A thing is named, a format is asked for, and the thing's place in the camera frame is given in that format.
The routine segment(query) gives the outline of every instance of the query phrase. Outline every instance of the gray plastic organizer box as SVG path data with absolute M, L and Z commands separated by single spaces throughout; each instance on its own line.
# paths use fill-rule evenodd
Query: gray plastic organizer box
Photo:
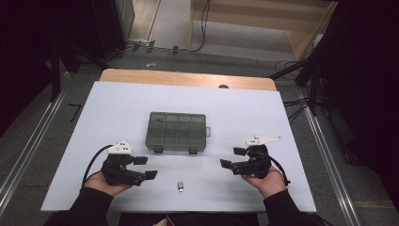
M 206 117 L 202 114 L 152 112 L 147 130 L 149 151 L 203 152 L 206 147 Z

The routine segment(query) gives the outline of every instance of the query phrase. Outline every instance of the gray floor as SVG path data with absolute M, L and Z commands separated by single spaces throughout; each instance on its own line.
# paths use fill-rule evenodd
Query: gray floor
M 126 52 L 116 57 L 110 65 L 123 69 L 145 69 L 190 73 L 219 73 L 240 76 L 264 77 L 274 72 L 276 62 L 261 61 L 246 58 L 209 56 L 203 54 L 179 53 L 173 56 L 171 52 L 158 51 L 145 54 L 145 50 Z M 88 97 L 94 81 L 98 80 L 101 70 L 95 66 L 83 67 L 79 74 L 72 77 L 63 102 L 50 124 L 40 146 L 34 155 L 22 181 L 19 183 L 3 216 L 0 225 L 41 225 L 49 213 L 40 211 L 46 195 L 46 187 L 52 181 L 58 163 L 69 142 L 73 128 L 78 119 L 71 122 L 76 107 L 69 104 L 83 105 Z M 297 100 L 297 88 L 293 86 L 291 75 L 278 82 L 278 90 L 284 101 Z M 4 182 L 13 163 L 24 148 L 36 124 L 48 105 L 51 88 L 40 94 L 25 112 L 12 124 L 0 138 L 0 182 Z M 297 106 L 287 107 L 287 115 L 296 110 Z M 399 217 L 392 205 L 379 205 L 388 201 L 379 178 L 364 166 L 351 166 L 343 159 L 343 151 L 328 120 L 323 114 L 318 114 L 335 163 L 343 177 L 346 188 L 356 205 L 362 225 L 398 225 Z M 327 175 L 326 167 L 311 132 L 308 120 L 302 113 L 292 125 L 295 141 L 311 186 L 318 215 L 333 225 L 346 225 L 343 212 Z M 71 169 L 71 173 L 82 174 Z M 119 213 L 109 214 L 111 225 L 117 225 Z M 260 215 L 265 225 L 265 215 Z

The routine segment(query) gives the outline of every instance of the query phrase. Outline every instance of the white table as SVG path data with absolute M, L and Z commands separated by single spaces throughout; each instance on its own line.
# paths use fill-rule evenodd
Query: white table
M 152 111 L 206 115 L 212 135 L 204 153 L 154 154 L 145 147 Z M 69 209 L 78 196 L 83 174 L 92 156 L 103 146 L 128 139 L 137 156 L 148 156 L 145 166 L 129 170 L 158 170 L 153 181 L 134 186 L 113 200 L 110 210 L 120 212 L 264 212 L 259 192 L 239 176 L 220 167 L 220 158 L 246 161 L 233 147 L 245 147 L 254 135 L 282 137 L 267 145 L 291 180 L 289 192 L 301 211 L 315 205 L 277 91 L 215 89 L 114 82 L 96 82 L 62 157 L 44 200 L 42 211 Z M 102 153 L 91 168 L 99 170 Z M 179 192 L 177 183 L 184 183 Z

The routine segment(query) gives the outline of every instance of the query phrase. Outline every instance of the hand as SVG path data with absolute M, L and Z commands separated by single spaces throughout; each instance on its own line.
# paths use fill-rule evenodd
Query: hand
M 264 198 L 268 198 L 269 196 L 286 189 L 281 172 L 279 172 L 273 166 L 269 168 L 269 172 L 263 179 L 259 179 L 250 175 L 243 175 L 241 177 L 252 186 L 258 188 L 259 192 Z
M 102 192 L 105 192 L 106 194 L 110 196 L 117 196 L 121 192 L 129 189 L 131 186 L 127 185 L 116 185 L 116 186 L 111 186 L 108 184 L 108 182 L 105 180 L 103 173 L 97 172 L 90 176 L 88 180 L 85 183 L 85 187 L 90 187 Z

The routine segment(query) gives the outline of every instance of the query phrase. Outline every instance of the black sleeve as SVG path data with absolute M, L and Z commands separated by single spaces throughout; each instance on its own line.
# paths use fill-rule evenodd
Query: black sleeve
M 106 212 L 113 199 L 102 191 L 84 187 L 70 210 L 53 213 L 44 226 L 107 226 Z
M 269 226 L 320 225 L 311 215 L 298 210 L 288 190 L 264 199 L 263 203 L 269 218 Z

